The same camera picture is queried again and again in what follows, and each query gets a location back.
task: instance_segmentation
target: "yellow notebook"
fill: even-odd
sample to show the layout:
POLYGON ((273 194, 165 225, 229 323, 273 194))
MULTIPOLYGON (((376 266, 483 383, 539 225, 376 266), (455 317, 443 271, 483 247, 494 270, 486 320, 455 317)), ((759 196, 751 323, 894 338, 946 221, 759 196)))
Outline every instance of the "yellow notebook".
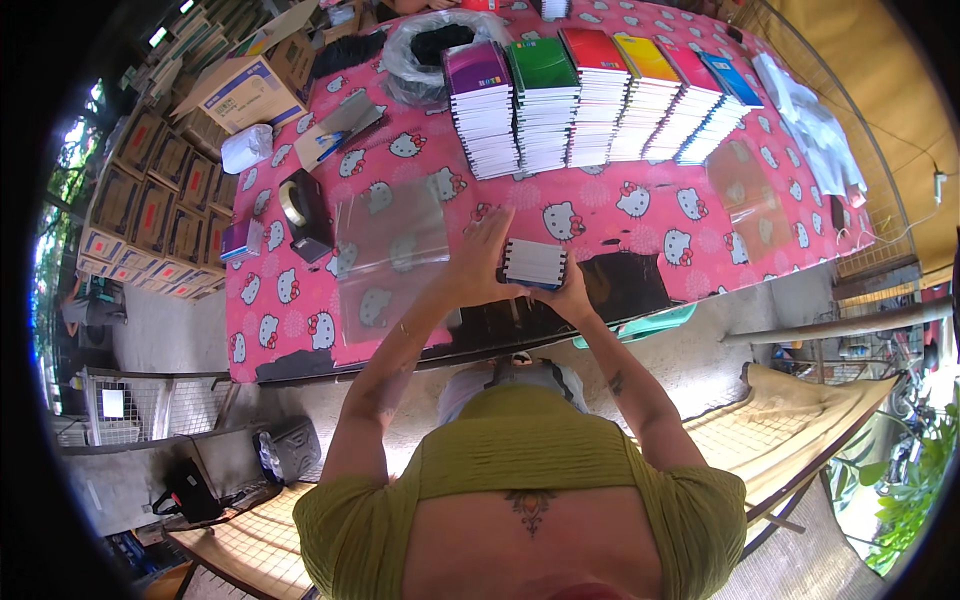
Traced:
POLYGON ((646 37, 613 36, 617 49, 627 59, 634 77, 680 83, 680 77, 663 57, 653 40, 646 37))

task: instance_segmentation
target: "hello kitty print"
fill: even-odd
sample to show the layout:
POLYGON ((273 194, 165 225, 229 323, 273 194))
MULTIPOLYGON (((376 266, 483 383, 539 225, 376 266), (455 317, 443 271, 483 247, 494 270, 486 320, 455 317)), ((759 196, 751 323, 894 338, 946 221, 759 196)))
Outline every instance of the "hello kitty print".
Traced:
MULTIPOLYGON (((821 197, 751 68, 749 57, 758 48, 771 50, 758 45, 750 32, 743 32, 740 45, 727 36, 726 24, 634 0, 574 0, 570 17, 552 22, 542 20, 532 3, 522 0, 502 8, 500 16, 514 39, 555 36, 560 27, 589 27, 696 47, 731 60, 767 108, 746 115, 730 139, 739 140, 753 154, 771 183, 771 193, 780 198, 792 228, 790 244, 751 259, 721 204, 721 196, 737 199, 742 188, 713 190, 702 167, 644 160, 477 181, 449 111, 407 107, 389 98, 380 86, 389 73, 377 55, 318 80, 308 111, 275 129, 270 158, 239 176, 237 218, 256 216, 264 225, 264 245, 257 258, 227 269, 228 360, 234 380, 254 381, 257 367, 298 350, 326 353, 335 365, 368 359, 377 342, 345 344, 347 320, 380 338, 388 330, 382 325, 400 302, 389 286, 371 288, 368 294, 361 290, 358 298, 366 300, 366 306, 359 302, 350 314, 340 305, 338 285, 350 281, 350 268, 363 260, 364 249, 338 240, 333 252, 313 264, 304 263, 290 248, 290 231, 277 200, 279 184, 300 168, 294 142, 360 90, 390 119, 311 172, 331 214, 337 204, 354 197, 361 197, 372 218, 389 214, 396 208, 395 189, 400 183, 426 178, 430 193, 443 207, 454 252, 471 222, 482 221, 493 206, 509 204, 516 208, 516 217, 508 235, 559 244, 579 260, 604 252, 655 255, 669 296, 696 301, 849 254, 857 241, 871 242, 869 235, 859 235, 872 231, 864 207, 849 205, 843 218, 850 234, 838 240, 829 197, 821 197)), ((390 36, 396 22, 376 29, 390 36)), ((383 240, 392 276, 410 274, 410 255, 419 242, 403 231, 383 240)), ((444 332, 435 333, 427 345, 448 339, 444 332)))

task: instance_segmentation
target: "pink tablecloth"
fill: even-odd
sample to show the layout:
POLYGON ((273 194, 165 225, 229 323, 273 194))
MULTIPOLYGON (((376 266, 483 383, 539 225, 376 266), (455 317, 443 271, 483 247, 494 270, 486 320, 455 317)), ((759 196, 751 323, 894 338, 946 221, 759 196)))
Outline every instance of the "pink tablecloth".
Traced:
MULTIPOLYGON (((744 262, 740 249, 730 243, 730 217, 710 188, 705 169, 699 166, 680 167, 672 161, 618 162, 560 169, 526 179, 508 176, 476 181, 449 113, 389 100, 379 86, 387 73, 377 58, 317 81, 310 102, 313 112, 283 128, 272 160, 264 160, 240 176, 237 214, 259 215, 269 231, 269 241, 260 257, 228 267, 228 354, 234 380, 253 381, 258 366, 297 350, 328 349, 336 365, 345 365, 366 360, 376 348, 377 342, 343 343, 337 284, 331 273, 337 257, 331 255, 308 265, 294 254, 288 247, 282 210, 275 201, 279 182, 300 168, 293 142, 311 123, 360 89, 382 107, 386 119, 359 147, 332 156, 313 171, 331 208, 368 189, 375 197, 387 198, 391 184, 433 177, 444 191, 444 218, 452 249, 462 239, 464 227, 471 219, 482 218, 487 205, 512 204, 517 214, 511 236, 563 243, 580 260, 621 250, 659 254, 667 293, 683 301, 753 285, 854 251, 856 234, 869 227, 866 212, 845 206, 845 219, 854 235, 838 243, 828 226, 828 199, 816 192, 810 170, 750 66, 747 57, 757 51, 772 54, 761 40, 744 32, 744 44, 740 45, 724 33, 724 24, 713 19, 639 2, 574 0, 571 14, 571 18, 548 23, 523 1, 500 10, 507 29, 517 39, 554 36, 559 27, 599 27, 609 34, 625 32, 688 44, 733 60, 768 108, 748 115, 731 139, 742 140, 761 160, 796 231, 794 243, 762 260, 744 262), (649 205, 646 211, 633 217, 631 212, 636 211, 631 206, 644 202, 649 205), (619 244, 601 244, 611 239, 618 239, 619 244)), ((389 34, 396 23, 380 27, 389 34)), ((860 237, 866 244, 869 236, 860 237)), ((438 334, 431 343, 443 339, 443 334, 438 334)))

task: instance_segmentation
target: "red notebook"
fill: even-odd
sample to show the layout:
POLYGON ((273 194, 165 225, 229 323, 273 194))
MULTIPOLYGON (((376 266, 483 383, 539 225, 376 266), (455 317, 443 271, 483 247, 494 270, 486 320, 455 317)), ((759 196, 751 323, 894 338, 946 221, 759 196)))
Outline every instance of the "red notebook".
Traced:
POLYGON ((560 29, 573 65, 579 69, 599 69, 605 71, 627 72, 623 57, 613 45, 613 40, 604 32, 595 29, 560 29))
POLYGON ((660 49, 677 67, 678 75, 685 79, 688 85, 721 93, 717 81, 713 79, 713 75, 696 52, 685 46, 671 44, 660 44, 660 49))
POLYGON ((496 12, 499 0, 460 0, 458 9, 467 9, 468 11, 493 11, 496 12))

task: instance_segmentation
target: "wall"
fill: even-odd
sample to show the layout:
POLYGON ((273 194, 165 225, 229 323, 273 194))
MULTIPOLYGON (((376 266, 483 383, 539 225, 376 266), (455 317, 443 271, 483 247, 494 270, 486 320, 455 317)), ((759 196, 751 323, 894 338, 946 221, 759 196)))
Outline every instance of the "wall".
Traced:
POLYGON ((165 492, 163 474, 175 457, 193 458, 201 473, 206 465, 211 479, 207 485, 217 497, 262 481, 252 442, 254 430, 251 425, 194 436, 203 463, 184 437, 131 446, 66 447, 61 458, 73 493, 96 535, 108 536, 160 519, 149 505, 165 492))
MULTIPOLYGON (((933 212, 933 161, 945 173, 957 172, 956 118, 908 34, 877 0, 768 1, 824 59, 871 123, 907 220, 915 223, 933 212)), ((937 215, 910 229, 925 273, 953 263, 958 181, 948 178, 937 215)))

